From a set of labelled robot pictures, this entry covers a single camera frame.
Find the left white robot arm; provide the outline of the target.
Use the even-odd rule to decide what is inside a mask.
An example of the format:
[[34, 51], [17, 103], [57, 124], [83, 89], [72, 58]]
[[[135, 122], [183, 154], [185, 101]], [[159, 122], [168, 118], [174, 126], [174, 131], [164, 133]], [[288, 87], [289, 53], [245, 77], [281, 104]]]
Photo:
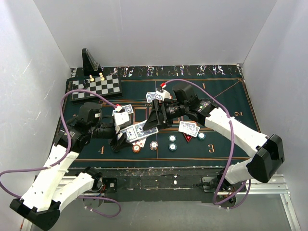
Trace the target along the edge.
[[50, 230], [62, 210], [81, 194], [104, 191], [102, 174], [91, 167], [59, 189], [70, 165], [92, 138], [116, 140], [120, 129], [128, 124], [130, 116], [124, 108], [103, 115], [99, 104], [84, 103], [55, 137], [48, 160], [31, 187], [23, 196], [13, 199], [10, 208], [42, 230]]

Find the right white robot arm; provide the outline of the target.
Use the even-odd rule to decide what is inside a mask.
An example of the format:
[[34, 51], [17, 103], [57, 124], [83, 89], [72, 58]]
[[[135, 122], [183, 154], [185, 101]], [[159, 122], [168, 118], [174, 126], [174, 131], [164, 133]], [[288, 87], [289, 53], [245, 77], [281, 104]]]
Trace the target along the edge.
[[164, 87], [165, 83], [162, 83], [155, 91], [158, 97], [152, 100], [145, 130], [169, 128], [175, 118], [185, 115], [229, 139], [249, 156], [246, 161], [226, 166], [216, 179], [211, 180], [212, 187], [229, 191], [235, 184], [251, 179], [267, 183], [284, 162], [282, 139], [278, 135], [267, 136], [247, 127], [230, 116], [213, 97], [198, 98], [188, 81], [173, 87], [175, 99], [171, 99]]

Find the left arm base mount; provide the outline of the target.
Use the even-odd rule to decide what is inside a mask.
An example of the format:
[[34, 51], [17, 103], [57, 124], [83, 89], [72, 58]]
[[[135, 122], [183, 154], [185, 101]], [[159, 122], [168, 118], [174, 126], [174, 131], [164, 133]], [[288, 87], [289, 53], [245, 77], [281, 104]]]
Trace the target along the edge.
[[118, 179], [103, 177], [99, 181], [97, 181], [94, 185], [96, 185], [95, 189], [89, 189], [81, 194], [84, 197], [90, 197], [90, 199], [82, 199], [83, 204], [87, 207], [97, 209], [99, 208], [105, 201], [96, 199], [96, 197], [103, 198], [108, 194], [114, 194], [117, 192]]

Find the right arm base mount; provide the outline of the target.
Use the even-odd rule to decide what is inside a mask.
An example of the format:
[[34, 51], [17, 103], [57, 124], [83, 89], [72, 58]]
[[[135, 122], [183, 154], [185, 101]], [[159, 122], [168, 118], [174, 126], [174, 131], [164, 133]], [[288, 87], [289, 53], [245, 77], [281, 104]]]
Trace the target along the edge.
[[[219, 174], [213, 178], [204, 177], [202, 178], [201, 182], [195, 184], [194, 187], [197, 187], [206, 193], [214, 193], [212, 204], [226, 210], [237, 208], [243, 204], [248, 197], [251, 187], [251, 180], [249, 180], [248, 188], [246, 189], [247, 181], [240, 181], [238, 183], [232, 184], [229, 183], [225, 178], [222, 183], [219, 184], [221, 179], [222, 174]], [[240, 202], [236, 202], [236, 195], [243, 189], [246, 189], [245, 196]]]

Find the eight of diamonds card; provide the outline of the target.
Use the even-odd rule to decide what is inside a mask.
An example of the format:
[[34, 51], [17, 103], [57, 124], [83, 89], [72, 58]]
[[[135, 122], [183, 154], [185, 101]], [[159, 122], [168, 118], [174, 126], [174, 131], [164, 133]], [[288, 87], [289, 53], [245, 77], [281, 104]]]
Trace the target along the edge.
[[138, 141], [135, 141], [135, 142], [133, 142], [132, 144], [133, 144], [133, 145], [138, 145], [138, 146], [140, 146], [141, 148], [143, 148], [143, 147], [145, 146], [145, 142], [146, 142], [146, 138], [141, 139], [141, 140], [138, 140]]

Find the green poker chip stack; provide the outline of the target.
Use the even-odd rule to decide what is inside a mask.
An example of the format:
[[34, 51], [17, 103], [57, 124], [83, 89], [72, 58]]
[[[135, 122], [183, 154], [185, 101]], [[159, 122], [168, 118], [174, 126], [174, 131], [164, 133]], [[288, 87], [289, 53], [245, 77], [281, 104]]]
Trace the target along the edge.
[[175, 143], [171, 143], [169, 146], [168, 146], [169, 150], [170, 151], [175, 151], [177, 149], [177, 146]]

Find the blue backed card deck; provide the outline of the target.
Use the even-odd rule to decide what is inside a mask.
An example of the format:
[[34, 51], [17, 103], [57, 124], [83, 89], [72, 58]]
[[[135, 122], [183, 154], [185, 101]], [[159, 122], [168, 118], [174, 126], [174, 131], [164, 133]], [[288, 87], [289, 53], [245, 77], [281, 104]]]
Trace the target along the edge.
[[136, 140], [134, 140], [134, 141], [141, 140], [141, 139], [144, 139], [144, 138], [146, 138], [148, 136], [151, 136], [151, 135], [154, 135], [154, 134], [158, 133], [158, 128], [157, 127], [153, 127], [153, 128], [150, 128], [150, 129], [146, 130], [144, 128], [145, 123], [146, 123], [146, 120], [143, 121], [143, 122], [140, 122], [138, 124], [134, 124], [134, 125], [129, 126], [129, 127], [134, 127], [136, 132], [137, 132], [138, 138]]

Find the green chips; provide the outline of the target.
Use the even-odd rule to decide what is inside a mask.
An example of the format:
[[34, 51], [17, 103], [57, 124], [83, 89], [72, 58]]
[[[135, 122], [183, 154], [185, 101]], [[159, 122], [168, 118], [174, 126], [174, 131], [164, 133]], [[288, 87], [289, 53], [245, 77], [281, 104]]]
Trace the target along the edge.
[[198, 135], [197, 135], [197, 138], [198, 138], [198, 140], [203, 141], [203, 140], [205, 140], [205, 134], [203, 132], [199, 132]]

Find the orange poker chip stack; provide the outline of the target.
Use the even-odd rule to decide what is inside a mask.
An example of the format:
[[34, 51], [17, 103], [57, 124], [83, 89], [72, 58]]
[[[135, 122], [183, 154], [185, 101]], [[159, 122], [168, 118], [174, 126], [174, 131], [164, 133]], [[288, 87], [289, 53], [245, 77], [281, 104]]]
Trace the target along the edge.
[[141, 147], [139, 145], [135, 144], [132, 146], [133, 153], [139, 153], [140, 150], [141, 150]]

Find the red triangular dealer button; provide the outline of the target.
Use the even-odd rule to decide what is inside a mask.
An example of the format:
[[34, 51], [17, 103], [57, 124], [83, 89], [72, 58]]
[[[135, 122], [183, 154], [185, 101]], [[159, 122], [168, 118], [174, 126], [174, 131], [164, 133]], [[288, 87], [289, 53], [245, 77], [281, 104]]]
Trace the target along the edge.
[[190, 135], [184, 135], [186, 142], [190, 142], [190, 140], [192, 139], [192, 136]]

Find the card dealt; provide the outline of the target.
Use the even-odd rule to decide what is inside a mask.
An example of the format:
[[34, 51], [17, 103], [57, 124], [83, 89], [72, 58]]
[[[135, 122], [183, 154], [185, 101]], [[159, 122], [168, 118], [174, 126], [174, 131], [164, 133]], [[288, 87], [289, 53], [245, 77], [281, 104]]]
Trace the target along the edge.
[[154, 99], [157, 99], [159, 101], [161, 101], [163, 98], [161, 95], [155, 93], [155, 92], [148, 92], [146, 94], [146, 100], [147, 100], [147, 103], [151, 103]]
[[186, 129], [186, 134], [192, 137], [197, 137], [199, 133], [200, 127], [197, 125], [189, 125]]

